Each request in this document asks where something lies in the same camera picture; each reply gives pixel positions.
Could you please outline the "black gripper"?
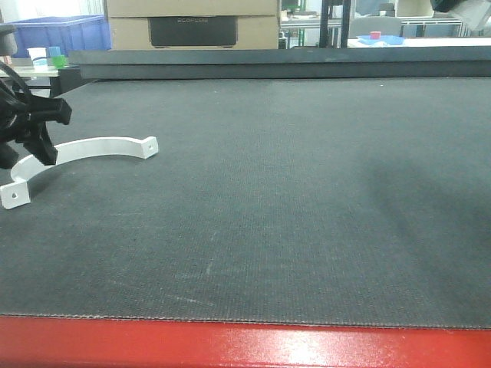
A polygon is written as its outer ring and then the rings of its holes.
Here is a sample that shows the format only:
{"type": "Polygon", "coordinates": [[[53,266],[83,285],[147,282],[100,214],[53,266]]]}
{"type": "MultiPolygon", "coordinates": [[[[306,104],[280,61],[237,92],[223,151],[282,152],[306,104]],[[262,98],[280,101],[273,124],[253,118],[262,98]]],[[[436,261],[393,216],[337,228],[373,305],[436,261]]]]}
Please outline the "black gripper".
{"type": "Polygon", "coordinates": [[[58,150],[54,147],[45,124],[32,121],[55,121],[63,125],[71,122],[72,109],[63,98],[34,97],[24,80],[7,64],[4,71],[19,87],[15,93],[1,80],[1,168],[11,169],[18,153],[8,143],[15,141],[45,166],[54,166],[58,150]]]}

